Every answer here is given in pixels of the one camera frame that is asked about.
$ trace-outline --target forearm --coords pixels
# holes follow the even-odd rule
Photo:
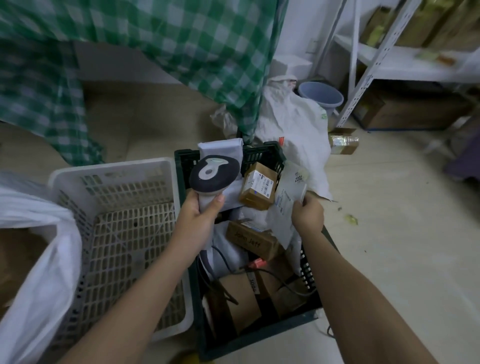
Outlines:
[[[318,231],[302,235],[345,363],[436,363],[381,292]]]
[[[137,363],[189,261],[170,244],[61,363]]]

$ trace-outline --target wall outlet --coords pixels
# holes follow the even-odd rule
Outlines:
[[[318,40],[315,38],[310,38],[310,42],[308,42],[308,47],[305,53],[315,54],[317,52],[318,47]]]

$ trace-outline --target floor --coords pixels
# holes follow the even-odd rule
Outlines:
[[[107,147],[107,161],[173,156],[176,149],[222,138],[209,120],[217,105],[184,86],[145,86],[130,94],[88,97],[88,122]],[[341,254],[382,291],[439,362],[477,361],[479,193],[442,174],[446,147],[424,153],[441,134],[356,135],[355,153],[332,155],[325,168],[335,199],[324,203],[326,227]],[[63,167],[41,138],[0,124],[0,169],[46,182]],[[216,363],[341,363],[335,340],[324,334],[327,326],[323,316]],[[144,363],[168,363],[193,347],[189,330],[152,344]]]

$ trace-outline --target plastic bucket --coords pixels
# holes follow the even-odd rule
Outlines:
[[[300,84],[299,94],[303,98],[316,101],[325,109],[328,116],[332,115],[334,109],[343,103],[343,95],[340,91],[321,82],[309,81]]]

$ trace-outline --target white crate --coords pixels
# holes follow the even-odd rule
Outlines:
[[[83,240],[77,295],[50,351],[82,337],[165,249],[180,210],[172,158],[57,170],[53,201],[75,215]],[[152,341],[184,332],[193,322],[188,272],[175,288]]]

